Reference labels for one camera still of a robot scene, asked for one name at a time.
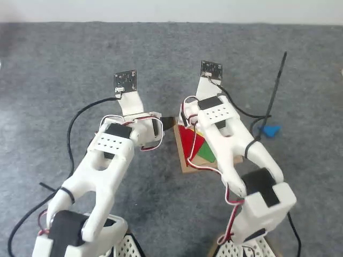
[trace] white robotic arm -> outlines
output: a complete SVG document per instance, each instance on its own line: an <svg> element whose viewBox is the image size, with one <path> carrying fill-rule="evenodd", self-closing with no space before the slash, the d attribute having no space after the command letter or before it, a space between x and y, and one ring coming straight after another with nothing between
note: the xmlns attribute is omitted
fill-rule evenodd
<svg viewBox="0 0 343 257"><path fill-rule="evenodd" d="M260 169L244 176L236 171L234 157L244 156L254 138L216 86L221 82L221 75L220 64L202 61L197 94L193 97L196 101L182 104L178 123L196 126L217 159L222 182L244 199L230 227L232 241L242 244L273 230L295 205L296 197L284 182L280 167L260 142L252 144L247 154Z"/></svg>
<svg viewBox="0 0 343 257"><path fill-rule="evenodd" d="M115 75L115 85L121 85L115 86L115 92L122 94L119 104L125 115L123 121L109 116L101 124L74 174L62 184L49 203L46 221L50 233L37 237L33 257L55 257L61 252L67 257L100 256L125 236L128 229L126 221L109 215L115 193L134 156L134 147L140 146L141 150L156 149L163 138L161 114L144 112L136 91L136 77L136 71ZM89 191L96 193L96 203L89 217L64 211ZM104 227L109 220L113 224ZM76 243L63 241L66 235L59 231L58 226L65 226L69 222L77 224L74 231ZM73 232L73 226L70 225L70 233Z"/></svg>

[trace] wooden block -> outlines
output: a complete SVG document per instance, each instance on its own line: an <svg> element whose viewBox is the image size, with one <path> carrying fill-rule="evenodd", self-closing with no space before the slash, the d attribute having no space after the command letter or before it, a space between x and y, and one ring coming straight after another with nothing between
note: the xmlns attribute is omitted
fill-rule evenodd
<svg viewBox="0 0 343 257"><path fill-rule="evenodd" d="M176 144L177 144L178 156L179 156L180 163L181 163L182 173L199 172L200 170L186 165L186 161L185 161L184 154L183 154L181 138L180 138L180 132L178 130L178 124L176 124L174 126L174 134L175 134L175 140L176 140ZM192 162L196 165L203 165L203 166L208 166L208 167L212 167L212 168L217 168L217 161L215 161L213 163L208 162L207 160L201 158L198 155L196 155L193 158ZM242 156L235 156L234 157L234 164L240 163L240 162L243 162L243 157Z"/></svg>

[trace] red triangle piece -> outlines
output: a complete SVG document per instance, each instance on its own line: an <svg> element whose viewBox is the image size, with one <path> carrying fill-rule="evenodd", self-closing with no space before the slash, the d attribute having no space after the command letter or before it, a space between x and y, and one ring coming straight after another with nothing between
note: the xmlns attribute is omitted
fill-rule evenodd
<svg viewBox="0 0 343 257"><path fill-rule="evenodd" d="M179 125L178 130L180 132L180 139L181 139L181 144L182 144L182 149L183 149L183 155L184 159L187 164L187 157L190 155L192 146L193 146L193 139L194 139L194 131L190 129L186 129L184 126ZM205 142L205 139L197 134L195 146L194 146L194 151L193 155L191 156L191 160L194 158L194 156L197 155L199 149Z"/></svg>

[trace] gray carpet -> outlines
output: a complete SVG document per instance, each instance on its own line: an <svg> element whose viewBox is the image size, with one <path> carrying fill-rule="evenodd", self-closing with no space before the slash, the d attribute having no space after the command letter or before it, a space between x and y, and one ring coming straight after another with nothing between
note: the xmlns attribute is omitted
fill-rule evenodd
<svg viewBox="0 0 343 257"><path fill-rule="evenodd" d="M114 72L137 69L145 109L176 115L195 93L200 60L219 62L236 103L263 114L284 50L270 120L282 130L263 142L297 196L302 256L343 256L343 27L99 22L0 25L0 256L14 224L49 193L38 182L58 187L67 176L68 123L112 95ZM104 103L77 120L76 163L100 119L118 113L117 103ZM230 214L223 194L214 174L181 174L169 131L157 151L136 151L111 213L125 217L148 256L205 256ZM89 194L74 210L93 205ZM35 214L14 239L17 256L31 256L37 231ZM271 237L295 256L287 221Z"/></svg>

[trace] white wall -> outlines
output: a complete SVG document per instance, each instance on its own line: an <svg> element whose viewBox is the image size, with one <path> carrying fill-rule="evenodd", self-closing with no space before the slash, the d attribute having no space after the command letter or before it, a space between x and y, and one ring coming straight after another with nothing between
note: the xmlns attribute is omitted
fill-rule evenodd
<svg viewBox="0 0 343 257"><path fill-rule="evenodd" d="M343 25L343 0L0 0L0 21Z"/></svg>

